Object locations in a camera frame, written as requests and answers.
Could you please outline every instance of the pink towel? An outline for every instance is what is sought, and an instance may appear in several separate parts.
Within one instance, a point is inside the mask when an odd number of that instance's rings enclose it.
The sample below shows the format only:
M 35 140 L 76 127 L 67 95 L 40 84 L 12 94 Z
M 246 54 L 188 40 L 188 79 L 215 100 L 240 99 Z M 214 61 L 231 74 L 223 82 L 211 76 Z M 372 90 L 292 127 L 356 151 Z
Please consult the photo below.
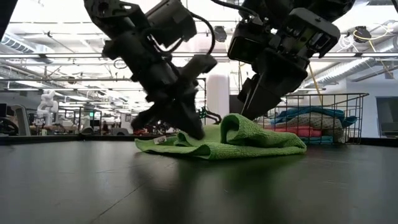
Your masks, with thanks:
M 268 128 L 270 130 L 276 132 L 288 132 L 294 133 L 298 137 L 322 137 L 322 131 L 313 129 L 310 126 L 299 126 L 299 127 L 291 127 L 291 128 Z

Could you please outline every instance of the black table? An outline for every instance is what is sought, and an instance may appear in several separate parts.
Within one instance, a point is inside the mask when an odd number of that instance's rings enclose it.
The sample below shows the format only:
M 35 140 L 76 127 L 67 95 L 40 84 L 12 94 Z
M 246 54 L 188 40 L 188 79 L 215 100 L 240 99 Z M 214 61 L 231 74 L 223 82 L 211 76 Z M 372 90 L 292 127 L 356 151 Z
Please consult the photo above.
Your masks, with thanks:
M 0 223 L 398 223 L 398 149 L 203 161 L 133 142 L 0 146 Z

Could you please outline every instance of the green towel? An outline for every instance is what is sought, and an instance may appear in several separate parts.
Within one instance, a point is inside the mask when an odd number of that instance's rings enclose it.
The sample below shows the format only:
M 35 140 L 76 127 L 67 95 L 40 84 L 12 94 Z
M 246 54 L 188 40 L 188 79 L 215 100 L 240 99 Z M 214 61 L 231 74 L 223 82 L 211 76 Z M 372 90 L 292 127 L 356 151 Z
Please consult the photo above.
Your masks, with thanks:
M 179 132 L 158 145 L 154 140 L 136 139 L 136 146 L 143 152 L 184 154 L 203 159 L 285 156 L 304 153 L 307 149 L 295 134 L 264 130 L 239 114 L 227 115 L 220 125 L 206 125 L 204 130 L 202 140 Z

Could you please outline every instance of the blue towel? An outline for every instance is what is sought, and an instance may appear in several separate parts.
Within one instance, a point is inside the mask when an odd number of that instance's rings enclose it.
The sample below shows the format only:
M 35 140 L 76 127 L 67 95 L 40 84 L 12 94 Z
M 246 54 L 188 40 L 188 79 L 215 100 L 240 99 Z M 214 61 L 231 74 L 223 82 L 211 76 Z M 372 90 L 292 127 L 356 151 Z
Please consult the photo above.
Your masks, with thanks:
M 344 111 L 342 110 L 324 109 L 320 106 L 299 106 L 297 108 L 288 109 L 287 111 L 282 111 L 278 115 L 278 117 L 276 117 L 275 119 L 271 119 L 271 124 L 284 123 L 290 121 L 292 118 L 295 118 L 300 114 L 306 114 L 310 112 L 317 112 L 328 116 L 336 117 L 341 121 L 341 125 L 343 128 L 354 124 L 357 120 L 357 117 L 355 116 L 345 118 Z
M 322 136 L 322 137 L 301 137 L 300 138 L 306 145 L 311 144 L 332 144 L 333 137 L 332 136 Z

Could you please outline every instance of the wire basket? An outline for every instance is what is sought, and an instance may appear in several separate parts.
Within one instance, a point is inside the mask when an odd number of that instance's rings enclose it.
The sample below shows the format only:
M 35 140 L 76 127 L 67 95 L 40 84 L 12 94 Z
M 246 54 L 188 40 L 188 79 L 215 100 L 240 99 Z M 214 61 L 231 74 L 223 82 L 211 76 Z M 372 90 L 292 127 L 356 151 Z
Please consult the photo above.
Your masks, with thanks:
M 294 133 L 307 145 L 359 144 L 367 93 L 288 95 L 256 119 L 264 129 Z

